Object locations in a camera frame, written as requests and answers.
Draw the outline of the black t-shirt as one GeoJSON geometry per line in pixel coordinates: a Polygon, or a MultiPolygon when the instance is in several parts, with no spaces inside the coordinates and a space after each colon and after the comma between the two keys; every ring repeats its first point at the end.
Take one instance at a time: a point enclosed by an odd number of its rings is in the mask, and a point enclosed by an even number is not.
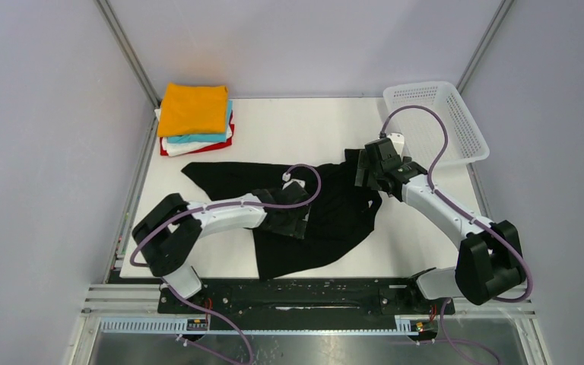
{"type": "MultiPolygon", "coordinates": [[[[301,240],[263,230],[252,232],[261,281],[338,261],[374,230],[382,198],[375,190],[354,184],[359,152],[347,149],[341,163],[326,163],[292,172],[306,183],[309,194],[319,196],[309,210],[301,240]]],[[[182,168],[213,201],[237,198],[257,189],[279,187],[287,165],[247,162],[192,162],[182,168]]]]}

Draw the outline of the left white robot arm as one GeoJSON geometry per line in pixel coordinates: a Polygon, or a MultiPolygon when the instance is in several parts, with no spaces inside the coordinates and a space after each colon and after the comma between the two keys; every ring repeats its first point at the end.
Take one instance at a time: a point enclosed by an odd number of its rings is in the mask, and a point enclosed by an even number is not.
{"type": "Polygon", "coordinates": [[[130,264],[148,268],[154,277],[188,299],[202,289],[200,277],[187,262],[198,240],[235,229],[302,238],[314,199],[297,179],[281,188],[257,189],[209,203],[187,202],[178,193],[170,194],[134,227],[132,237],[137,246],[130,264]]]}

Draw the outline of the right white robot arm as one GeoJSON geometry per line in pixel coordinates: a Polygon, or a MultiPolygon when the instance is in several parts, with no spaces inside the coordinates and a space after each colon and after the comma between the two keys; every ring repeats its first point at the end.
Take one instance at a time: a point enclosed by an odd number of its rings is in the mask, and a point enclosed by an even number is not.
{"type": "Polygon", "coordinates": [[[354,183],[419,211],[457,248],[455,266],[411,277],[417,295],[424,300],[464,297],[482,305],[504,301],[504,293],[525,284],[525,292],[515,301],[526,299],[532,291],[531,272],[525,266],[516,227],[463,208],[436,186],[431,171],[402,155],[403,147],[404,137],[397,133],[366,144],[358,153],[354,183]]]}

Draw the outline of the white plastic basket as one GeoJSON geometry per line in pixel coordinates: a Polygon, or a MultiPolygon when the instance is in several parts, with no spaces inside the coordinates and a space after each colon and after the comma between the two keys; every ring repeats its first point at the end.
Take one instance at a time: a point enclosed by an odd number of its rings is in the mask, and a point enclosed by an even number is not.
{"type": "MultiPolygon", "coordinates": [[[[423,106],[440,117],[448,135],[447,148],[438,168],[466,166],[489,157],[490,149],[464,100],[453,84],[427,81],[400,84],[382,92],[389,113],[407,105],[423,106]]],[[[405,136],[405,150],[423,167],[429,167],[440,152],[443,131],[429,113],[408,109],[392,117],[386,132],[405,136]]]]}

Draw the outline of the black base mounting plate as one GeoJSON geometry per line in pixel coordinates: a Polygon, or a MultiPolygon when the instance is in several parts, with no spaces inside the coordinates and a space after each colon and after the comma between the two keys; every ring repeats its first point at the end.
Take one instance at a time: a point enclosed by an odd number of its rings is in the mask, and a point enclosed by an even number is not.
{"type": "Polygon", "coordinates": [[[205,278],[191,297],[240,329],[390,329],[394,317],[429,320],[443,299],[427,300],[410,278],[205,278]]]}

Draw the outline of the teal folded t-shirt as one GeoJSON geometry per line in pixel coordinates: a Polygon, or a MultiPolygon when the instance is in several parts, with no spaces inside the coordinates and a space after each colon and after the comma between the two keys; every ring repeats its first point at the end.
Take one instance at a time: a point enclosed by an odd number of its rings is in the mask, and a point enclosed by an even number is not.
{"type": "Polygon", "coordinates": [[[226,128],[225,133],[207,133],[207,134],[191,134],[191,135],[177,135],[173,137],[167,137],[167,141],[172,144],[185,144],[193,142],[201,143],[221,143],[225,142],[229,137],[232,136],[231,131],[231,118],[233,113],[233,101],[229,100],[227,102],[227,112],[226,112],[226,128]]]}

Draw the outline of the red folded t-shirt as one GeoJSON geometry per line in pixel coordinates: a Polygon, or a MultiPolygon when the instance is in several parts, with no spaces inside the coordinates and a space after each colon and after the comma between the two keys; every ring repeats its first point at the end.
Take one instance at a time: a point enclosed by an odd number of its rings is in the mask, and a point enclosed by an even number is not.
{"type": "MultiPolygon", "coordinates": [[[[233,113],[231,118],[231,131],[234,133],[235,126],[232,122],[233,113]]],[[[160,155],[165,157],[175,157],[184,154],[197,154],[206,151],[216,151],[223,148],[227,148],[232,145],[232,138],[229,137],[225,142],[221,143],[201,143],[201,142],[193,142],[193,143],[185,143],[185,144],[172,144],[169,143],[165,138],[159,138],[160,143],[160,155]]]]}

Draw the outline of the orange folded t-shirt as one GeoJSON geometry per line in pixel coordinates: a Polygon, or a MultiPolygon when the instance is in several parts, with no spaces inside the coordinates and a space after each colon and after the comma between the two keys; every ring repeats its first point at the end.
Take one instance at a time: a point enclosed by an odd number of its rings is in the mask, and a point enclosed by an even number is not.
{"type": "Polygon", "coordinates": [[[229,93],[226,86],[169,83],[160,105],[157,135],[224,134],[229,93]]]}

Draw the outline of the right aluminium frame post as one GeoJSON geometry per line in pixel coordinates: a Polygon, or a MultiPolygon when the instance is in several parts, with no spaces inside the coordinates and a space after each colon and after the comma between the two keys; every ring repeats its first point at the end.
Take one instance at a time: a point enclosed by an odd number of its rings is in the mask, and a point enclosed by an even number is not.
{"type": "Polygon", "coordinates": [[[491,43],[494,40],[494,37],[499,32],[502,23],[506,19],[507,15],[509,14],[511,8],[516,3],[515,0],[501,0],[499,5],[492,16],[490,23],[487,25],[486,30],[484,31],[479,43],[477,44],[474,52],[471,55],[471,58],[468,61],[468,64],[465,67],[465,70],[462,72],[462,76],[460,77],[459,81],[456,84],[456,90],[463,94],[464,91],[467,89],[471,79],[473,78],[476,69],[481,64],[481,61],[484,57],[484,54],[489,49],[491,43]]]}

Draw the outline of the aluminium frame post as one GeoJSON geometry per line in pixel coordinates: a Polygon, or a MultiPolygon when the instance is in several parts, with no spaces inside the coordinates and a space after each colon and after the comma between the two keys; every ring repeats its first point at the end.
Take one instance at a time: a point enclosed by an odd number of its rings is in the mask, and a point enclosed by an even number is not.
{"type": "Polygon", "coordinates": [[[507,15],[509,14],[511,8],[516,3],[515,0],[501,0],[499,5],[492,16],[490,23],[487,25],[486,30],[484,31],[479,43],[477,44],[474,52],[471,55],[471,58],[468,61],[468,64],[465,67],[465,70],[462,72],[462,76],[460,77],[459,81],[456,84],[456,90],[463,94],[464,91],[467,89],[471,79],[473,78],[476,69],[481,64],[481,61],[484,57],[484,54],[489,49],[491,43],[494,40],[494,37],[499,32],[502,23],[506,19],[507,15]]]}
{"type": "Polygon", "coordinates": [[[137,56],[129,38],[127,37],[123,26],[116,15],[116,12],[108,0],[95,0],[95,5],[98,7],[103,16],[108,28],[110,29],[113,38],[118,44],[122,55],[129,64],[132,73],[136,77],[141,89],[149,100],[153,108],[158,108],[161,103],[161,98],[151,83],[147,72],[145,71],[139,57],[137,56]]]}

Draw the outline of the left aluminium frame post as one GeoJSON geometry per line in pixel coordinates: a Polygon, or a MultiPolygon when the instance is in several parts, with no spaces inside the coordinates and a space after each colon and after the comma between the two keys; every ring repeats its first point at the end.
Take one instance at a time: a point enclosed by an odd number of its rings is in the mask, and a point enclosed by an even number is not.
{"type": "Polygon", "coordinates": [[[118,44],[122,55],[129,64],[132,73],[136,77],[141,89],[149,100],[153,108],[158,108],[161,103],[161,98],[151,83],[147,72],[145,71],[139,57],[137,56],[129,38],[127,37],[123,26],[116,15],[116,12],[108,0],[95,0],[95,5],[98,7],[103,16],[108,28],[110,29],[113,38],[118,44]]]}

